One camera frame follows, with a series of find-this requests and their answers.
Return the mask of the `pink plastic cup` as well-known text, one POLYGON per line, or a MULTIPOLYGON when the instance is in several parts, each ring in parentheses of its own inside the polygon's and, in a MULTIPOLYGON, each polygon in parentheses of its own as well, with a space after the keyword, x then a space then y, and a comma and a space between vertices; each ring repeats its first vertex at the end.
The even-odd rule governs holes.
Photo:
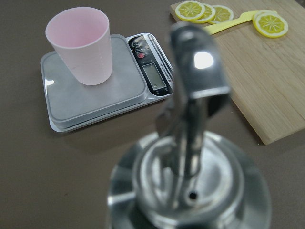
POLYGON ((45 35, 77 81, 98 85, 112 74, 112 44, 107 15, 92 7, 75 7, 55 15, 45 35))

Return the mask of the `lemon slice top right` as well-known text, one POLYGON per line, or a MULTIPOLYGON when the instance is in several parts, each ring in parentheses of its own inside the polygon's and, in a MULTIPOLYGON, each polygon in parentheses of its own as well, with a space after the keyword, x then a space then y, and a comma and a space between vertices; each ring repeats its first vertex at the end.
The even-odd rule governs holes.
POLYGON ((203 16, 205 6, 194 0, 179 3, 175 8, 175 15, 183 21, 194 21, 203 16))

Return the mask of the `lemon slice middle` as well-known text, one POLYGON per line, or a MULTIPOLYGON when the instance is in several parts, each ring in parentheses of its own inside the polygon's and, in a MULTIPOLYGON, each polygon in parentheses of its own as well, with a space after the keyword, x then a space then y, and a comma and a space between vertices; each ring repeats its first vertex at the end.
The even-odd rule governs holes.
POLYGON ((197 24, 207 23, 215 17, 216 10, 212 5, 203 3, 203 6, 204 6, 204 14, 200 18, 195 19, 193 23, 197 23, 197 24))

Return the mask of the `bamboo cutting board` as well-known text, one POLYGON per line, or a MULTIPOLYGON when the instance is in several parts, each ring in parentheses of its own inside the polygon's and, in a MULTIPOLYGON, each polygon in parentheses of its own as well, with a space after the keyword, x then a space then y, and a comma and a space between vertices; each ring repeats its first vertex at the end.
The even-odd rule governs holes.
POLYGON ((232 87, 232 100, 264 144, 305 127, 305 10, 294 0, 211 0, 235 17, 274 10, 289 25, 280 38, 262 36, 252 22, 213 36, 232 87))

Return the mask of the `clear glass sauce bottle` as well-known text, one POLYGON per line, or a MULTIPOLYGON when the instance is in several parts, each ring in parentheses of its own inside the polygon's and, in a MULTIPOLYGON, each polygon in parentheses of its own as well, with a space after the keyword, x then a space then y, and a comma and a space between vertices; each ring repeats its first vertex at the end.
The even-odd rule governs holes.
POLYGON ((115 166, 107 197, 110 229, 267 229, 271 200, 254 162, 206 131, 230 95, 219 52, 196 25, 172 26, 174 93, 157 130, 115 166))

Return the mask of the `digital kitchen scale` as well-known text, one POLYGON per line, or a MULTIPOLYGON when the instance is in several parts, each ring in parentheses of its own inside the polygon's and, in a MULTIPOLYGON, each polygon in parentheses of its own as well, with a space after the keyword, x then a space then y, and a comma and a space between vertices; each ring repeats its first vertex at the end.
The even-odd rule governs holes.
POLYGON ((56 52, 41 59, 51 128, 69 132, 158 102, 173 92, 173 69, 150 33, 111 36, 113 70, 105 82, 78 82, 56 52))

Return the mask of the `yellow plastic knife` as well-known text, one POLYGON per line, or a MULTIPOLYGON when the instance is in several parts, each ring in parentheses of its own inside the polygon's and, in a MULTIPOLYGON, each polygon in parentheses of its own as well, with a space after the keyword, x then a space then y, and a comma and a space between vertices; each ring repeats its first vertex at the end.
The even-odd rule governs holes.
POLYGON ((240 17, 233 19, 231 21, 221 22, 218 24, 212 24, 203 27, 203 29, 210 35, 214 35, 226 29, 229 29, 233 26, 251 21, 253 19, 253 15, 257 12, 257 10, 243 12, 240 17))

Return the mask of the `lemon slice bottom behind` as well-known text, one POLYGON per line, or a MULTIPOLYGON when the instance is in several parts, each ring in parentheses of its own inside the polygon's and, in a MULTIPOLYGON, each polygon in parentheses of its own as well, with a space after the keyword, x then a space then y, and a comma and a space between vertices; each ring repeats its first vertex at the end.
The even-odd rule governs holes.
POLYGON ((254 19, 255 17, 257 17, 258 15, 262 14, 262 13, 273 13, 273 14, 277 14, 277 12, 274 11, 274 10, 259 10, 259 11, 257 11, 257 12, 253 15, 253 19, 254 19))

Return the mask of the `lemon slice lower stack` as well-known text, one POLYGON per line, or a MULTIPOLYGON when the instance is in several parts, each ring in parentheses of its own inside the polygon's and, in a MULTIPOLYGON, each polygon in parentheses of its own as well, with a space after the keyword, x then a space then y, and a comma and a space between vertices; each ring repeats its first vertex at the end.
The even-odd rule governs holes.
POLYGON ((234 12, 229 7, 224 5, 212 5, 212 7, 215 9, 215 15, 208 21, 209 24, 218 24, 234 19, 234 12))

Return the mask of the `lemon slice bottom front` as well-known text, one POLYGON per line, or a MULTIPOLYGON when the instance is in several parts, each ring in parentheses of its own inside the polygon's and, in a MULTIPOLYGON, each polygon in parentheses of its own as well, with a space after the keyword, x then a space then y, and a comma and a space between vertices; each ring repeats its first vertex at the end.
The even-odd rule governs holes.
POLYGON ((275 13, 260 13, 253 19, 255 29, 268 38, 279 38, 287 34, 287 21, 275 13))

